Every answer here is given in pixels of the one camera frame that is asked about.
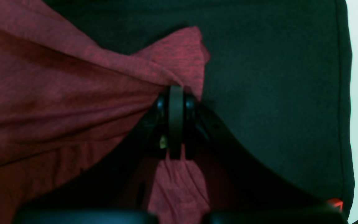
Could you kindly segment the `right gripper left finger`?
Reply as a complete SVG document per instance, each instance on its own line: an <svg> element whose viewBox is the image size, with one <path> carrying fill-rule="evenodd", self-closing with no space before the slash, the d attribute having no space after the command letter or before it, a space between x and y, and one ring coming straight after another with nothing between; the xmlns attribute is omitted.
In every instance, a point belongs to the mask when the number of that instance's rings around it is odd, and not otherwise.
<svg viewBox="0 0 358 224"><path fill-rule="evenodd" d="M121 143L74 180L21 207L14 224L157 224L146 210L160 160L177 158L177 87L165 88Z"/></svg>

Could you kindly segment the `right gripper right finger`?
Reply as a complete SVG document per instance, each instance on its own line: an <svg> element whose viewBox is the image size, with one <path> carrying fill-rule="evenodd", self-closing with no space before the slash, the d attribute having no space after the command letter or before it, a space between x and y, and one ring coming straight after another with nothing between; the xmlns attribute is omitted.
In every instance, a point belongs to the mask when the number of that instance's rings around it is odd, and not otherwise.
<svg viewBox="0 0 358 224"><path fill-rule="evenodd" d="M177 159L194 159L199 141L215 156L243 194L244 208L215 210L203 224L346 224L340 206L294 186L257 160L224 122L196 98L177 87Z"/></svg>

